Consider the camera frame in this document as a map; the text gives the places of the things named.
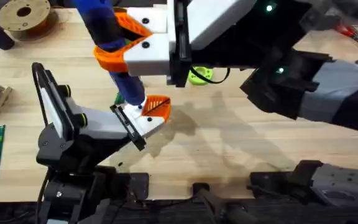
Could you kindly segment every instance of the blue object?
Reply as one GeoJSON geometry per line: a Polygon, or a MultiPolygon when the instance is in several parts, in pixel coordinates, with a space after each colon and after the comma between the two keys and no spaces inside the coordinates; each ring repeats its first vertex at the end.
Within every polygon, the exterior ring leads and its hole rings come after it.
{"type": "MultiPolygon", "coordinates": [[[[73,0],[95,44],[101,49],[114,52],[126,45],[110,0],[73,0]]],[[[122,97],[132,105],[145,100],[144,86],[139,77],[128,73],[109,72],[122,97]]]]}

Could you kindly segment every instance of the screw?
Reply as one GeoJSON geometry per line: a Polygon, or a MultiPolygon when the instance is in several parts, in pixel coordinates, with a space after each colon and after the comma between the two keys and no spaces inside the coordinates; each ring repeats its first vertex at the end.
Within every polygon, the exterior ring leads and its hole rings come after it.
{"type": "Polygon", "coordinates": [[[149,48],[150,47],[150,43],[148,43],[147,41],[142,43],[142,47],[143,48],[149,48]]]}
{"type": "Polygon", "coordinates": [[[150,20],[148,18],[143,18],[142,19],[143,24],[148,24],[149,22],[150,22],[150,20]]]}

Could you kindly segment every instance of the spool of filament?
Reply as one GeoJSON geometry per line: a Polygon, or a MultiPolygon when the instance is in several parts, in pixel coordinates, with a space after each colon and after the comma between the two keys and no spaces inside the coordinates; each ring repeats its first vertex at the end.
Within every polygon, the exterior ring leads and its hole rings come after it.
{"type": "Polygon", "coordinates": [[[57,22],[57,13],[48,0],[13,0],[0,10],[0,26],[17,40],[44,37],[57,22]]]}

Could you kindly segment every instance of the wood grain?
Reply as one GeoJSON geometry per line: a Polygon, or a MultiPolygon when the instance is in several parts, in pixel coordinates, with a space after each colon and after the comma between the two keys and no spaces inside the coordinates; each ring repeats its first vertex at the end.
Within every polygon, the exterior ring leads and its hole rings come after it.
{"type": "MultiPolygon", "coordinates": [[[[32,81],[32,62],[43,63],[57,82],[69,84],[79,105],[108,110],[117,88],[93,57],[92,42],[75,10],[57,10],[61,23],[47,37],[0,50],[0,84],[15,91],[0,114],[6,124],[0,201],[34,201],[45,167],[35,161],[43,128],[32,81]]],[[[358,44],[333,31],[313,32],[297,46],[358,59],[358,44]]],[[[217,80],[225,69],[215,69],[217,80]]],[[[252,171],[292,170],[302,159],[358,168],[358,132],[259,111],[239,89],[251,73],[233,70],[221,85],[174,88],[165,77],[144,77],[148,94],[172,98],[169,122],[139,152],[128,145],[103,164],[122,172],[148,172],[150,198],[186,198],[193,182],[209,182],[226,197],[250,197],[252,171]]]]}

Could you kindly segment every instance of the black cable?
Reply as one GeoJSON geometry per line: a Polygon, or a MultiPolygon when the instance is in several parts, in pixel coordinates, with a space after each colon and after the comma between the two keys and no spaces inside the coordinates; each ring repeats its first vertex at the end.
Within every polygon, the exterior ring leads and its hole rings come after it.
{"type": "Polygon", "coordinates": [[[40,86],[39,86],[38,79],[37,79],[37,71],[39,71],[39,70],[43,71],[44,68],[40,63],[35,62],[32,64],[31,70],[32,70],[32,78],[34,80],[35,89],[37,90],[38,100],[40,101],[42,117],[44,119],[44,124],[46,127],[48,125],[48,118],[47,118],[47,114],[45,112],[45,106],[44,106],[44,102],[42,101],[41,90],[40,90],[40,86]]]}
{"type": "MultiPolygon", "coordinates": [[[[177,202],[177,203],[173,203],[173,200],[171,200],[171,203],[169,205],[160,205],[160,206],[157,206],[157,209],[164,209],[164,208],[169,208],[169,207],[172,207],[172,206],[175,206],[175,205],[180,205],[180,204],[183,204],[183,203],[187,203],[189,202],[190,200],[192,200],[192,198],[189,198],[189,199],[186,199],[186,200],[182,200],[180,202],[177,202]]],[[[121,207],[122,209],[125,209],[125,210],[129,210],[129,211],[147,211],[147,210],[150,210],[149,207],[145,207],[145,208],[131,208],[131,207],[121,207]]]]}
{"type": "Polygon", "coordinates": [[[19,219],[21,219],[21,218],[27,216],[28,214],[31,214],[31,212],[24,212],[23,214],[18,215],[18,216],[13,217],[13,218],[10,218],[10,219],[8,219],[8,220],[0,220],[0,223],[10,223],[10,222],[19,220],[19,219]]]}
{"type": "Polygon", "coordinates": [[[288,195],[282,195],[282,194],[273,192],[271,190],[267,190],[267,189],[264,189],[262,187],[259,187],[258,185],[248,185],[247,189],[248,190],[259,190],[259,191],[261,191],[261,192],[263,192],[263,193],[265,193],[267,195],[271,195],[271,196],[282,198],[282,199],[291,199],[291,197],[288,196],[288,195]]]}
{"type": "Polygon", "coordinates": [[[123,201],[122,204],[117,208],[117,211],[116,211],[115,214],[112,216],[112,219],[111,219],[110,224],[113,224],[113,223],[114,223],[115,219],[116,219],[117,216],[118,216],[119,211],[121,210],[121,208],[122,208],[126,203],[127,203],[126,201],[123,201]]]}
{"type": "Polygon", "coordinates": [[[114,7],[118,7],[119,4],[121,4],[122,0],[117,0],[117,2],[114,4],[114,7]]]}
{"type": "Polygon", "coordinates": [[[207,82],[207,83],[210,83],[210,84],[220,84],[220,83],[224,82],[230,75],[230,68],[227,68],[227,73],[226,73],[226,76],[223,78],[223,80],[215,82],[215,81],[211,81],[211,80],[205,78],[204,76],[200,75],[193,67],[190,68],[190,71],[195,76],[197,76],[197,78],[199,78],[200,80],[202,80],[204,82],[207,82]]]}
{"type": "MultiPolygon", "coordinates": [[[[44,71],[44,67],[40,63],[33,63],[31,66],[31,69],[32,69],[32,78],[34,80],[35,89],[37,90],[38,100],[40,101],[42,117],[44,119],[44,124],[46,127],[46,126],[48,126],[48,118],[47,118],[47,114],[45,112],[45,106],[44,106],[44,102],[42,101],[41,90],[40,90],[40,86],[39,86],[38,78],[37,78],[37,72],[44,71]]],[[[50,168],[48,167],[47,173],[45,174],[45,177],[44,177],[44,181],[42,182],[42,185],[41,185],[40,192],[38,194],[37,206],[35,208],[35,224],[38,224],[38,220],[39,220],[38,215],[39,215],[39,210],[40,210],[40,204],[42,202],[42,196],[44,195],[44,190],[45,190],[47,182],[50,178],[51,173],[52,172],[51,172],[50,168]]]]}
{"type": "Polygon", "coordinates": [[[47,173],[45,174],[44,181],[42,181],[40,192],[38,193],[37,206],[35,207],[35,224],[38,224],[38,215],[40,211],[40,204],[42,202],[42,196],[44,195],[45,187],[50,178],[51,170],[48,167],[47,173]]]}

